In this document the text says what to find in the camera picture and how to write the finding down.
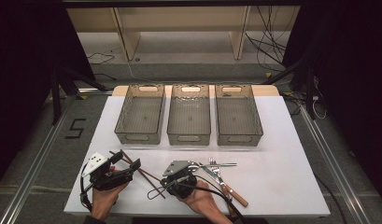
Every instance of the white tabletop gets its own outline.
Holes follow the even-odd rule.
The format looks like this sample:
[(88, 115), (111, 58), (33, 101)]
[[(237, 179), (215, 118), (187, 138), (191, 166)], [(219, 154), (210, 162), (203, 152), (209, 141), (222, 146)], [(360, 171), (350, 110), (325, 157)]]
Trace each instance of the white tabletop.
[[(200, 161), (208, 163), (209, 157), (217, 162), (236, 162), (236, 167), (221, 168), (224, 180), (249, 205), (243, 207), (233, 200), (236, 208), (247, 217), (326, 217), (330, 214), (318, 187), (304, 149), (290, 118), (289, 111), (280, 96), (256, 96), (255, 102), (261, 118), (263, 137), (256, 147), (220, 147), (217, 145), (216, 109), (214, 89), (210, 87), (211, 137), (208, 147), (170, 146), (167, 136), (167, 121), (170, 108), (171, 86), (166, 86), (166, 104), (163, 117), (161, 143), (157, 146), (123, 145), (114, 133), (124, 101), (122, 96), (110, 96), (106, 101), (100, 121), (92, 138), (83, 164), (91, 154), (99, 152), (106, 157), (123, 149), (132, 160), (140, 159), (141, 168), (163, 178), (162, 174), (171, 161)], [(129, 165), (118, 161), (117, 169)], [(74, 215), (88, 214), (79, 199), (80, 171), (64, 211)], [(211, 180), (202, 170), (194, 173)], [(155, 186), (158, 181), (151, 178)], [(85, 186), (89, 184), (86, 177)], [(176, 197), (165, 192), (164, 199), (158, 196), (149, 200), (147, 194), (153, 187), (138, 172), (124, 190), (111, 214), (134, 217), (193, 217), (198, 216), (180, 203)], [(228, 214), (225, 202), (214, 195), (219, 209)]]

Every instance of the metal frame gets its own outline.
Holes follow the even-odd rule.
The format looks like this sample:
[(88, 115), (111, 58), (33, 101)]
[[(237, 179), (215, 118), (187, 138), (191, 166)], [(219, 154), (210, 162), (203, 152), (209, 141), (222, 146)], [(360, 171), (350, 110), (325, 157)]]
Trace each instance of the metal frame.
[(307, 112), (303, 106), (300, 105), (300, 107), (302, 111), (302, 116), (304, 117), (304, 121), (309, 131), (313, 135), (313, 138), (315, 139), (316, 144), (318, 145), (318, 149), (321, 152), (323, 159), (327, 163), (328, 169), (330, 170), (333, 180), (339, 188), (347, 204), (348, 210), (354, 218), (354, 221), (357, 224), (371, 223), (370, 219), (366, 215), (366, 211), (363, 208), (359, 197), (348, 182), (344, 171), (342, 170), (339, 162), (333, 155), (330, 146), (325, 141), (324, 135), (319, 129), (316, 121), (312, 120), (309, 116), (307, 116)]
[(0, 221), (1, 224), (14, 223), (16, 221), (16, 218), (18, 217), (22, 206), (24, 205), (25, 200), (27, 199), (27, 196), (30, 193), (31, 187), (35, 183), (39, 171), (42, 169), (45, 160), (50, 153), (51, 147), (53, 146), (54, 141), (56, 140), (56, 137), (63, 126), (65, 115), (68, 112), (71, 104), (74, 103), (75, 99), (76, 96), (74, 95), (68, 96), (66, 98), (63, 115), (58, 119), (57, 123), (51, 127), (49, 134), (45, 139), (45, 142), (36, 154), (33, 164), (31, 165), (30, 169), (28, 170), (27, 174), (22, 180), (18, 191), (10, 201)]

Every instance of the wire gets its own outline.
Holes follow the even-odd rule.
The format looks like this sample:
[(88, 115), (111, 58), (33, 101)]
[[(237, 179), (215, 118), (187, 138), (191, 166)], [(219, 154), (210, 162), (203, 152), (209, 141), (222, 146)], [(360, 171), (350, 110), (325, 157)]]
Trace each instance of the wire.
[(104, 56), (104, 57), (110, 57), (110, 58), (109, 58), (109, 59), (106, 59), (106, 60), (104, 60), (104, 61), (102, 61), (102, 62), (100, 62), (100, 63), (91, 63), (91, 64), (102, 64), (102, 63), (106, 63), (106, 62), (111, 61), (112, 59), (115, 58), (115, 56), (112, 55), (112, 54), (93, 53), (92, 55), (88, 56), (88, 59), (92, 59), (92, 56), (94, 56), (94, 55), (101, 55), (100, 58), (103, 58), (103, 56)]
[(285, 34), (285, 33), (287, 32), (287, 29), (290, 27), (290, 24), (292, 23), (293, 16), (295, 15), (295, 11), (296, 11), (296, 7), (293, 7), (293, 11), (292, 11), (292, 15), (290, 16), (290, 21), (289, 21), (289, 23), (287, 24), (286, 28), (284, 28), (283, 33), (281, 33), (281, 35), (280, 35), (275, 41), (277, 41), (279, 38), (281, 38), (281, 36), (282, 36), (283, 34)]
[(301, 113), (301, 106), (304, 104), (305, 99), (299, 99), (292, 95), (285, 94), (283, 92), (281, 92), (280, 95), (283, 97), (284, 101), (294, 103), (297, 105), (296, 109), (290, 112), (291, 117), (299, 115)]
[[(257, 39), (251, 38), (251, 37), (248, 37), (248, 39), (256, 41), (256, 42), (263, 43), (264, 45), (268, 45), (268, 46), (274, 47), (273, 44), (269, 44), (269, 43), (261, 41), (261, 40), (257, 40)], [(285, 46), (279, 46), (279, 48), (282, 49), (282, 50), (285, 50)]]
[(314, 100), (314, 101), (313, 101), (313, 110), (314, 110), (316, 116), (317, 116), (319, 119), (325, 119), (325, 117), (327, 117), (327, 110), (325, 110), (325, 112), (324, 112), (324, 116), (323, 116), (323, 117), (320, 117), (320, 116), (318, 115), (319, 112), (318, 112), (318, 111), (316, 110), (316, 108), (315, 108), (315, 103), (316, 103), (316, 101), (317, 101), (317, 100)]
[(260, 51), (262, 51), (262, 52), (264, 53), (264, 55), (269, 56), (270, 58), (272, 58), (274, 61), (277, 62), (277, 60), (274, 59), (270, 54), (268, 54), (267, 52), (265, 52), (264, 50), (261, 49), (261, 43), (263, 42), (264, 37), (267, 36), (267, 35), (266, 35), (266, 30), (265, 30), (265, 32), (263, 32), (262, 40), (261, 40), (261, 42), (260, 42), (260, 44), (259, 44), (258, 47), (255, 45), (255, 43), (252, 42), (252, 40), (250, 39), (250, 37), (248, 36), (247, 33), (246, 33), (246, 36), (247, 36), (248, 40), (251, 42), (251, 44), (254, 46), (254, 48), (257, 49), (257, 62), (258, 62), (258, 64), (260, 65), (260, 67), (265, 68), (265, 69), (270, 69), (270, 70), (273, 70), (273, 71), (277, 71), (277, 72), (282, 72), (282, 71), (279, 71), (279, 70), (272, 69), (269, 65), (267, 65), (268, 68), (266, 68), (266, 67), (263, 66), (262, 63), (260, 62), (260, 57), (259, 57)]
[(316, 179), (319, 181), (319, 183), (321, 183), (322, 186), (324, 186), (324, 188), (331, 194), (331, 197), (333, 198), (333, 201), (336, 203), (336, 206), (339, 209), (339, 212), (340, 212), (340, 215), (342, 217), (343, 223), (347, 224), (345, 213), (343, 212), (342, 207), (340, 206), (340, 204), (337, 201), (336, 197), (333, 195), (331, 189), (328, 188), (328, 186), (324, 182), (322, 182), (322, 180), (318, 177), (318, 175), (316, 175), (316, 173), (313, 172), (313, 175), (316, 177)]
[[(86, 163), (83, 168), (82, 168), (82, 174), (83, 174), (83, 171), (85, 171), (85, 168), (86, 168), (86, 165), (88, 163)], [(83, 186), (83, 177), (82, 175), (80, 176), (80, 203), (85, 207), (87, 208), (90, 212), (92, 211), (92, 204), (91, 202), (89, 201), (88, 199), (88, 192), (87, 190), (85, 190), (84, 186)]]
[[(262, 21), (263, 21), (263, 25), (264, 25), (264, 27), (265, 27), (265, 31), (263, 32), (263, 37), (262, 37), (262, 39), (266, 36), (268, 39), (270, 39), (271, 41), (272, 41), (272, 44), (275, 44), (276, 42), (275, 42), (275, 39), (273, 38), (273, 35), (272, 35), (272, 32), (269, 30), (269, 28), (268, 28), (268, 26), (270, 25), (270, 20), (271, 20), (271, 16), (272, 16), (272, 7), (269, 7), (269, 14), (268, 14), (268, 22), (266, 23), (266, 21), (265, 21), (265, 19), (264, 19), (264, 17), (263, 17), (263, 15), (262, 15), (262, 13), (261, 13), (261, 10), (260, 10), (260, 7), (257, 7), (257, 9), (258, 9), (258, 11), (260, 12), (260, 16), (261, 16), (261, 19), (262, 19)], [(276, 53), (276, 48), (273, 48), (273, 51), (275, 52), (275, 55), (276, 55), (276, 57), (278, 58), (278, 55), (277, 55), (277, 53)]]
[(196, 186), (191, 186), (191, 185), (186, 185), (186, 184), (181, 184), (181, 183), (178, 183), (180, 186), (183, 186), (183, 187), (188, 187), (188, 188), (192, 188), (192, 189), (199, 189), (199, 190), (203, 190), (203, 191), (207, 191), (207, 192), (210, 192), (210, 193), (213, 193), (213, 194), (216, 194), (218, 196), (220, 196), (233, 210), (234, 212), (237, 214), (237, 216), (240, 218), (240, 220), (242, 221), (243, 224), (248, 224), (248, 222), (246, 221), (246, 219), (243, 217), (243, 215), (239, 212), (239, 210), (237, 210), (237, 208), (232, 204), (232, 202), (225, 196), (223, 195), (223, 193), (220, 193), (220, 192), (217, 192), (217, 191), (214, 191), (212, 189), (205, 189), (205, 188), (200, 188), (200, 187), (196, 187)]
[[(269, 6), (269, 18), (272, 17), (272, 12), (273, 12), (273, 7), (272, 6)], [(273, 40), (273, 43), (275, 45), (275, 47), (277, 47), (277, 42), (275, 41), (275, 38), (274, 38), (274, 33), (273, 33), (273, 25), (275, 24), (275, 21), (276, 21), (276, 15), (275, 15), (275, 19), (273, 20), (273, 23), (271, 23), (271, 20), (269, 20), (269, 33), (270, 33), (270, 36), (272, 37), (272, 40)], [(281, 57), (284, 57), (283, 53), (281, 52), (281, 50), (279, 48), (277, 48), (278, 50), (278, 53), (281, 55)]]
[(109, 75), (107, 75), (107, 74), (105, 74), (105, 73), (95, 73), (94, 74), (95, 76), (105, 76), (105, 77), (109, 77), (109, 78), (111, 78), (112, 80), (117, 80), (117, 78), (115, 78), (115, 77), (112, 77), (112, 76), (109, 76)]
[(248, 38), (248, 40), (251, 42), (251, 44), (257, 49), (257, 50), (260, 50), (262, 51), (262, 53), (264, 53), (266, 56), (268, 56), (269, 58), (271, 58), (273, 61), (279, 63), (279, 64), (283, 64), (281, 61), (279, 61), (278, 59), (274, 58), (272, 55), (270, 55), (268, 52), (264, 51), (263, 49), (261, 49), (260, 46), (256, 46), (255, 43), (253, 42), (253, 40), (248, 36), (248, 34), (246, 33), (246, 37)]
[[(165, 191), (166, 191), (170, 186), (172, 186), (173, 184), (174, 184), (174, 183), (170, 183), (170, 184), (168, 184), (168, 185), (165, 185), (164, 187), (158, 187), (158, 188), (156, 188), (156, 189), (152, 189), (152, 190), (150, 190), (150, 191), (148, 192), (148, 194), (147, 194), (148, 199), (150, 199), (150, 200), (155, 199), (156, 197), (158, 197), (159, 195), (161, 195), (161, 193), (165, 192)], [(163, 190), (160, 191), (160, 193), (158, 192), (155, 196), (153, 196), (153, 197), (149, 197), (150, 193), (153, 192), (153, 191), (156, 191), (157, 189), (163, 189)]]

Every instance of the floor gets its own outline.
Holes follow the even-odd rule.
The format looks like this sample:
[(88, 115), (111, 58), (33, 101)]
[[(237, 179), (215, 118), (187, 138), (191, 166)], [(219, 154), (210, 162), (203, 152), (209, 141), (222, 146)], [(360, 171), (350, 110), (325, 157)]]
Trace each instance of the floor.
[[(258, 32), (249, 35), (262, 38)], [(289, 35), (283, 34), (280, 44), (285, 45)], [(227, 33), (143, 33), (134, 59), (129, 63), (123, 57), (116, 34), (79, 34), (79, 39), (90, 57), (97, 81), (110, 88), (136, 82), (261, 83), (269, 74), (276, 74), (274, 70), (283, 69), (258, 53), (248, 40), (242, 59), (235, 60)], [(264, 49), (275, 54), (268, 46)], [(280, 92), (290, 92), (290, 79), (288, 76), (275, 84)], [(65, 214), (63, 210), (110, 92), (87, 90), (91, 87), (82, 82), (77, 85), (82, 89), (78, 97), (66, 97), (62, 92), (64, 118), (55, 126), (51, 125), (52, 101), (47, 99), (23, 150), (7, 169), (0, 183), (0, 222), (83, 221), (83, 217)], [(345, 223), (342, 210), (347, 223), (382, 224), (382, 200), (349, 151), (329, 111), (324, 113), (323, 105), (315, 104), (321, 119), (310, 120), (302, 102), (293, 97), (302, 98), (303, 94), (294, 92), (285, 99), (312, 170), (322, 180), (323, 184), (318, 183), (332, 214), (324, 218), (266, 217), (268, 222)], [(71, 127), (83, 129), (79, 138), (72, 138), (78, 136), (78, 131), (74, 132)], [(179, 222), (177, 219), (165, 221)], [(150, 222), (158, 223), (158, 220), (107, 219), (107, 223)]]

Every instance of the transparent plastic bin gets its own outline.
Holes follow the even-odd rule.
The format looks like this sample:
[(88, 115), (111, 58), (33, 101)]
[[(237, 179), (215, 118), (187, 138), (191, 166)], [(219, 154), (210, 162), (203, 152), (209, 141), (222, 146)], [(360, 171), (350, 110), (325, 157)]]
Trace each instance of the transparent plastic bin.
[(263, 129), (250, 85), (216, 85), (219, 146), (255, 147)]
[(120, 142), (160, 144), (164, 104), (164, 85), (129, 86), (115, 128)]
[(209, 145), (211, 118), (208, 85), (173, 85), (167, 134), (170, 145)]

